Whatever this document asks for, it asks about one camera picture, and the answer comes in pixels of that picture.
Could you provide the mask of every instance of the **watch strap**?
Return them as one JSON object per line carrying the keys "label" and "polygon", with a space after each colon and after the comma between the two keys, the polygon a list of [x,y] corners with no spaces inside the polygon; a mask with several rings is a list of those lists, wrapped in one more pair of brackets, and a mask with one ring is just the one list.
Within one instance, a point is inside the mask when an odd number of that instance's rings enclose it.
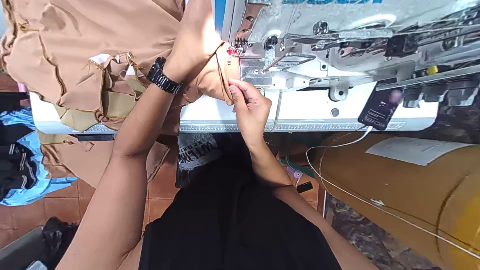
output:
{"label": "watch strap", "polygon": [[178,94],[182,91],[183,84],[174,82],[163,74],[163,66],[166,61],[167,59],[165,59],[165,57],[158,57],[153,63],[152,68],[150,68],[147,78],[163,91],[171,94]]}

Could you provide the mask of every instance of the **phone screen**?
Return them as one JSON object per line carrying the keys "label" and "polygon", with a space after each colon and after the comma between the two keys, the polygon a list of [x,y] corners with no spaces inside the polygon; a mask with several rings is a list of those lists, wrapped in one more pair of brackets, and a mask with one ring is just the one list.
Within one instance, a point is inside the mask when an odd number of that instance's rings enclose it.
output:
{"label": "phone screen", "polygon": [[376,130],[385,130],[402,101],[403,92],[400,89],[381,91],[373,89],[358,121],[364,125],[373,126]]}

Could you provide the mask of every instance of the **finger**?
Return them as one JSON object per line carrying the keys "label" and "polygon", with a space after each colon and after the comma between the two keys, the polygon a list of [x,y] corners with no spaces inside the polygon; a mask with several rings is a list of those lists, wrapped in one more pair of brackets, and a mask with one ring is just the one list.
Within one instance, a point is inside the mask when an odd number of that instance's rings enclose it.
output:
{"label": "finger", "polygon": [[247,103],[243,97],[242,91],[236,86],[229,86],[230,92],[232,93],[232,101],[235,104],[236,111],[248,110]]}
{"label": "finger", "polygon": [[228,83],[237,86],[244,93],[246,99],[251,103],[256,103],[264,97],[262,93],[250,83],[237,79],[229,79]]}

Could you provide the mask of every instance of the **blue cloth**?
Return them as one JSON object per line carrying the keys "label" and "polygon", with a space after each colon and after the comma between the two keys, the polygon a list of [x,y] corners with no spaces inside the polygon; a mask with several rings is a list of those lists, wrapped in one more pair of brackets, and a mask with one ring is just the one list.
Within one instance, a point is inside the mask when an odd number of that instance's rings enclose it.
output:
{"label": "blue cloth", "polygon": [[[18,111],[0,113],[0,121],[4,125],[24,124],[35,130],[32,109],[25,107]],[[47,193],[68,187],[77,177],[47,179],[48,171],[42,164],[43,154],[40,151],[40,141],[36,131],[33,131],[17,141],[33,153],[31,160],[35,162],[37,182],[31,189],[11,189],[0,204],[8,206],[26,205],[43,198]]]}

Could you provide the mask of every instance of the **industrial sewing machine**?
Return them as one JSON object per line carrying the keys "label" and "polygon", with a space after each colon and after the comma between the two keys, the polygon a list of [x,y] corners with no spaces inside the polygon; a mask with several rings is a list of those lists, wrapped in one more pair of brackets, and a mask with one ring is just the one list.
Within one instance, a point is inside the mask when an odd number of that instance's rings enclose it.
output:
{"label": "industrial sewing machine", "polygon": [[216,0],[217,31],[240,77],[266,90],[354,86],[403,90],[419,102],[471,105],[480,69],[477,0]]}
{"label": "industrial sewing machine", "polygon": [[[213,0],[239,75],[270,98],[266,132],[351,131],[372,91],[399,89],[389,131],[421,130],[439,102],[468,106],[480,78],[480,0]],[[45,133],[77,133],[32,97]],[[238,131],[223,101],[182,109],[180,132]],[[86,133],[114,132],[98,124]]]}

